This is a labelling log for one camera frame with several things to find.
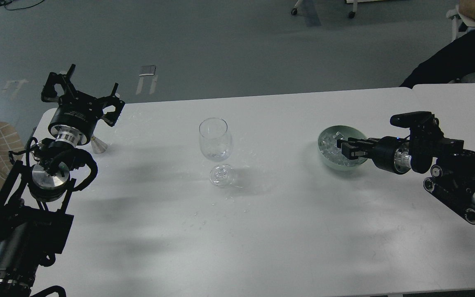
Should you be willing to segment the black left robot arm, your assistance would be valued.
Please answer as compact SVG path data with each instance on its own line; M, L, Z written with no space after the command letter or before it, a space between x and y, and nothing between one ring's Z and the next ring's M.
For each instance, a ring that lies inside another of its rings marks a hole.
M56 103L50 138L30 137L24 150L9 151L12 167L0 191L0 297L30 297L38 267L50 267L66 245L74 216L71 195L87 188L98 165L82 146L97 123L115 126L125 102L111 94L96 98L71 82L75 65L50 73L41 100Z

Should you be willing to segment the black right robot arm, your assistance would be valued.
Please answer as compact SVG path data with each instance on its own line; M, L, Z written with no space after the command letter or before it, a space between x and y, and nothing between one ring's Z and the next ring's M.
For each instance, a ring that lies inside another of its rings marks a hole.
M423 181L424 190L475 224L475 151L466 150L462 140L446 138L429 111L400 113L390 118L390 124L408 128L409 136L349 137L336 145L349 160L368 158L388 172L430 172Z

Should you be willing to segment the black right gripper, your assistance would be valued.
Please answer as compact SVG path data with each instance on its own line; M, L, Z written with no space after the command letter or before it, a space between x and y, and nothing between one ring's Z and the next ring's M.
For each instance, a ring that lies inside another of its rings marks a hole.
M340 139L336 141L336 147L348 160L371 159L381 170L405 174L411 169L409 141L404 138Z

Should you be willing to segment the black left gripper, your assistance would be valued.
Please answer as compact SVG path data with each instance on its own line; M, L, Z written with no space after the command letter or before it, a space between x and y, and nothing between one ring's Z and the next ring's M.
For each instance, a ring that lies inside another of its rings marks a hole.
M71 82L75 68L71 64L65 74L50 73L41 91L42 102L58 104L49 133L54 141L73 147L89 143L98 121L115 126L126 104L117 95L119 83L113 85L111 94L100 98L77 93Z

